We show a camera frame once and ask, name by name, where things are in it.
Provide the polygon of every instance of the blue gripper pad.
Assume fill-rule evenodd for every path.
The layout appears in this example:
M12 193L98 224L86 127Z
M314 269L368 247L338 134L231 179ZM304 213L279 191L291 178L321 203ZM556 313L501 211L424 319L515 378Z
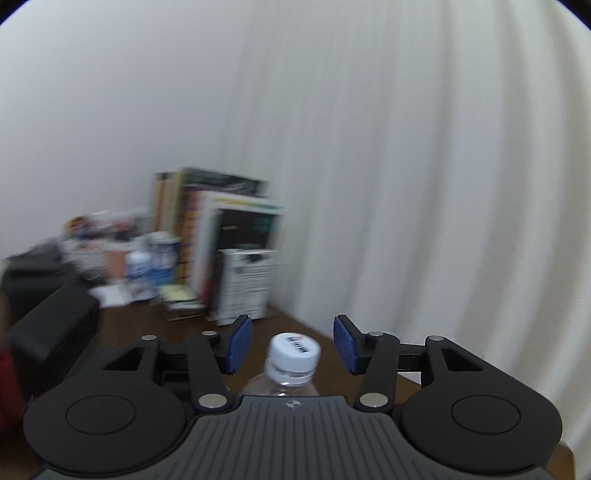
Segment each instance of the blue gripper pad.
M252 320L246 319L236 333L230 338L230 347L228 357L226 358L226 372L228 375L235 374L246 354L251 347L252 340Z
M347 372L350 374L357 373L358 358L355 340L338 317L335 317L333 323L333 340Z

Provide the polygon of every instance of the wall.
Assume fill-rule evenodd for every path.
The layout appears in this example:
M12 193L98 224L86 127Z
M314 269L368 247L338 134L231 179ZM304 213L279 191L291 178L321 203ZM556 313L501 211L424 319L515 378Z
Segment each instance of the wall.
M216 167L255 0L31 0L0 27L0 258Z

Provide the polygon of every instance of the bottle cap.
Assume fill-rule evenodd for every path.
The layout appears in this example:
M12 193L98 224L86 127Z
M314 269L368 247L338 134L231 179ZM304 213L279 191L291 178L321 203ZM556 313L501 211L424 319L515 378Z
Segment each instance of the bottle cap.
M280 333L271 339L267 361L275 368L289 373L314 373L320 358L320 345L299 333Z

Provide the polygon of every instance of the table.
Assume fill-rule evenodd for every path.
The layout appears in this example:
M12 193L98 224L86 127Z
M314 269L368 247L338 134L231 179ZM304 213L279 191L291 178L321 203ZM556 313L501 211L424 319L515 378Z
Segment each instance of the table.
M170 313L162 307L150 306L147 303L102 310L100 341L106 346L120 347L138 340L142 335L152 334L165 342L182 342L193 333L212 330L214 325L204 316L176 322L166 321L168 317ZM363 378L352 377L346 372L332 340L273 309L270 309L268 318L254 321L252 346L242 368L236 375L225 376L230 390L233 393L240 392L250 378L262 372L269 340L273 335L282 332L302 333L318 341L322 354L314 376L314 385L320 395L344 395L351 403ZM419 389L418 384L398 376L396 403L405 402ZM548 470L558 480L574 480L571 451L559 446ZM27 480L36 471L37 465L22 431L15 429L0 434L0 479Z

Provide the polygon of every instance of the red fabric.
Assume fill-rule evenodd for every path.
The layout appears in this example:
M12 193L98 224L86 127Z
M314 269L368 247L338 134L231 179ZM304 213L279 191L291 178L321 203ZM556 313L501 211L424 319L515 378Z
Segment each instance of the red fabric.
M0 350L0 429L18 423L24 409L10 352Z

